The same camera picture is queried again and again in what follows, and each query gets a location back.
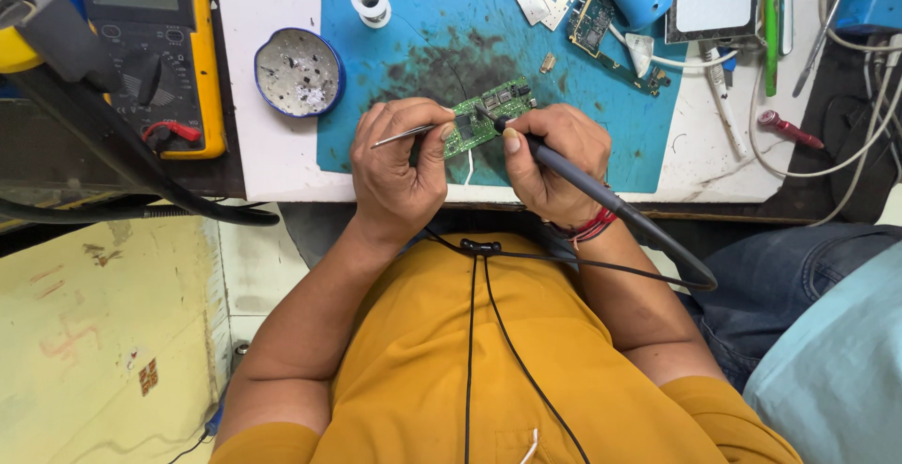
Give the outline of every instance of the digital multimeter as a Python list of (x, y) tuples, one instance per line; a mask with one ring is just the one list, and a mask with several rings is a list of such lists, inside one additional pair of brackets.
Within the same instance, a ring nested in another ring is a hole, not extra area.
[(123, 88), (110, 105), (141, 135), (174, 121), (195, 141), (171, 135), (165, 159), (208, 159), (226, 149), (210, 0), (85, 0), (87, 18), (107, 44)]

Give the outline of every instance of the hand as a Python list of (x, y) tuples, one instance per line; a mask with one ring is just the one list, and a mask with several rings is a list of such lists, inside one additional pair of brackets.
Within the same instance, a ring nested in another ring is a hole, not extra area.
[(611, 135), (570, 105), (530, 110), (508, 121), (504, 130), (504, 157), (517, 197), (527, 209), (561, 228), (581, 228), (602, 206), (554, 171), (536, 164), (524, 133), (544, 136), (548, 147), (600, 182), (611, 155)]
[[(377, 246), (400, 249), (423, 229), (445, 201), (445, 139), (455, 113), (425, 98), (376, 103), (360, 117), (351, 145), (355, 219)], [(439, 124), (420, 145), (417, 166), (409, 163), (413, 136), (371, 149), (379, 140), (425, 124)]]

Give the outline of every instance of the yellow floor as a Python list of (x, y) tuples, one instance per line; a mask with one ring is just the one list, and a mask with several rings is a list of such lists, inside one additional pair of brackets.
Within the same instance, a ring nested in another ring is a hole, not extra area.
[(159, 464), (197, 440), (228, 368), (218, 240), (138, 219), (0, 259), (0, 462)]

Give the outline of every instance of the white workbench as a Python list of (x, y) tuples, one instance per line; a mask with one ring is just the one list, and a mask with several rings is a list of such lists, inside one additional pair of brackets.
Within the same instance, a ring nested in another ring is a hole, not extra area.
[[(322, 171), (317, 166), (316, 120), (277, 112), (264, 101), (254, 83), (254, 54), (274, 31), (301, 27), (319, 32), (320, 0), (220, 0), (219, 7), (247, 199), (352, 201), (355, 195), (351, 175)], [(793, 99), (790, 93), (818, 27), (816, 0), (795, 0), (795, 50), (780, 60), (778, 94), (765, 99), (761, 91), (756, 110), (772, 108), (794, 124), (802, 122), (816, 75), (808, 78), (799, 98)], [(698, 61), (697, 55), (697, 44), (691, 43), (687, 58)], [(757, 70), (757, 62), (745, 58), (739, 60), (733, 74), (730, 103), (743, 130), (749, 123), (751, 87)], [(794, 144), (769, 131), (759, 131), (758, 137), (761, 151), (769, 161), (786, 169)], [(627, 201), (760, 202), (781, 184), (782, 178), (761, 167), (751, 152), (750, 157), (738, 158), (717, 113), (704, 71), (685, 70), (658, 191), (621, 196)], [(457, 184), (450, 186), (447, 200), (518, 201), (511, 188)]]

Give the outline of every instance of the soldering iron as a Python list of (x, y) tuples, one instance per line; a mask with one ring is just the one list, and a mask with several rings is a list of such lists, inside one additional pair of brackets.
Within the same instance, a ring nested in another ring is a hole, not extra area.
[[(498, 133), (503, 133), (505, 124), (511, 120), (508, 116), (497, 116), (491, 113), (488, 108), (478, 103), (474, 107), (476, 111), (491, 120)], [(636, 207), (626, 203), (613, 191), (604, 187), (603, 183), (596, 181), (591, 175), (577, 168), (575, 164), (558, 154), (557, 151), (546, 146), (541, 136), (531, 133), (527, 133), (524, 136), (526, 136), (526, 142), (529, 145), (529, 152), (532, 153), (532, 157), (537, 162), (541, 162), (564, 180), (575, 185), (579, 191), (613, 212), (615, 216), (623, 219), (623, 222), (637, 228), (643, 235), (660, 246), (661, 251), (691, 267), (695, 273), (700, 274), (705, 279), (704, 283), (690, 283), (687, 284), (688, 287), (704, 291), (713, 290), (717, 287), (717, 280), (711, 270), (666, 231), (655, 224), (654, 221), (639, 212)]]

